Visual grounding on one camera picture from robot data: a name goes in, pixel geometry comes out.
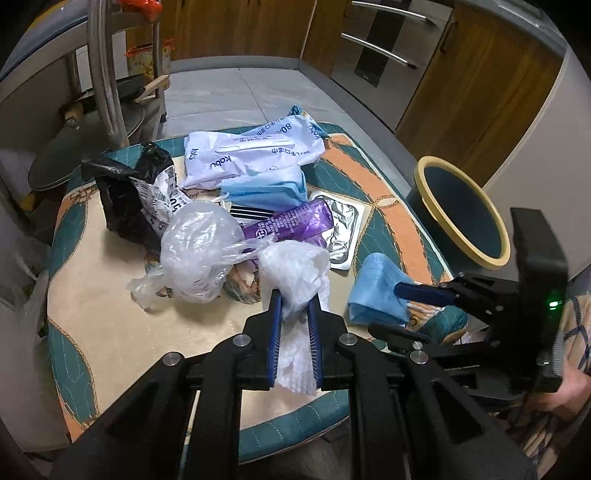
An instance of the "cabinet door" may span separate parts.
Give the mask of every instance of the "cabinet door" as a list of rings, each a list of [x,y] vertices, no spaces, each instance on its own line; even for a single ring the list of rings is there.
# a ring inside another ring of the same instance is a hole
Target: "cabinet door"
[[[244,55],[254,0],[181,0],[175,59]]]
[[[416,159],[435,155],[483,186],[544,103],[562,59],[536,38],[457,2],[396,137]]]
[[[344,32],[349,0],[319,0],[302,60],[330,77]]]
[[[247,0],[245,53],[300,58],[314,0]]]

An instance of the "black plastic bag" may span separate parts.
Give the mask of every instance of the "black plastic bag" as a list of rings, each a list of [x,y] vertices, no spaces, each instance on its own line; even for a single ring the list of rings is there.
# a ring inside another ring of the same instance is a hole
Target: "black plastic bag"
[[[153,143],[143,144],[143,147],[135,168],[96,155],[82,161],[80,172],[84,179],[94,177],[96,180],[107,228],[122,238],[159,252],[160,237],[142,212],[138,191],[129,178],[153,184],[159,173],[173,165],[173,159],[165,149]]]

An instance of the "blue face mask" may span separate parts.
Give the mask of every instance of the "blue face mask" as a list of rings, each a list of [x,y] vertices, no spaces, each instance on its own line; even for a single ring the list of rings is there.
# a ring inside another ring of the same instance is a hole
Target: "blue face mask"
[[[298,165],[222,180],[222,195],[238,205],[285,212],[308,201],[306,177]]]
[[[349,319],[358,325],[372,322],[404,327],[410,319],[408,300],[398,298],[394,287],[414,282],[382,253],[369,254],[349,295]]]

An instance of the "metal screw head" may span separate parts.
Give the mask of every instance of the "metal screw head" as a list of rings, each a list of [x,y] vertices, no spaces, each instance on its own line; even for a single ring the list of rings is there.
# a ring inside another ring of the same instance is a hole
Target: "metal screw head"
[[[251,343],[251,338],[246,333],[239,333],[232,339],[232,343],[236,346],[246,346]]]
[[[410,359],[419,365],[424,365],[429,360],[429,356],[422,350],[413,350],[410,352]]]
[[[173,367],[181,361],[181,354],[178,352],[168,352],[162,357],[162,363],[167,367]]]
[[[354,333],[343,333],[339,337],[339,342],[347,346],[354,345],[357,343],[357,335]]]

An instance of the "metal drawer handle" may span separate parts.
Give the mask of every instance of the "metal drawer handle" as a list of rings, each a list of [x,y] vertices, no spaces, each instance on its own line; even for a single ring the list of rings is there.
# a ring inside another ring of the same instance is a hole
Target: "metal drawer handle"
[[[388,57],[389,59],[396,61],[401,65],[404,65],[405,67],[408,67],[413,70],[417,69],[417,66],[414,63],[410,63],[408,60],[405,60],[404,58],[399,57],[398,55],[395,55],[391,51],[388,51],[384,48],[378,47],[377,45],[374,45],[373,43],[369,43],[365,40],[361,40],[360,38],[353,37],[352,35],[347,35],[346,33],[341,33],[340,36],[342,38],[344,38],[345,40],[352,41],[354,43],[361,45],[362,47],[366,47],[366,48],[369,48],[370,50],[381,53],[382,55]]]
[[[351,2],[351,5],[354,5],[356,7],[373,8],[375,10],[381,10],[383,12],[389,12],[391,14],[402,15],[403,17],[412,18],[413,20],[423,22],[425,25],[433,25],[433,22],[425,15],[410,12],[408,10],[403,10],[402,8],[387,7],[386,5],[372,4],[369,2]]]

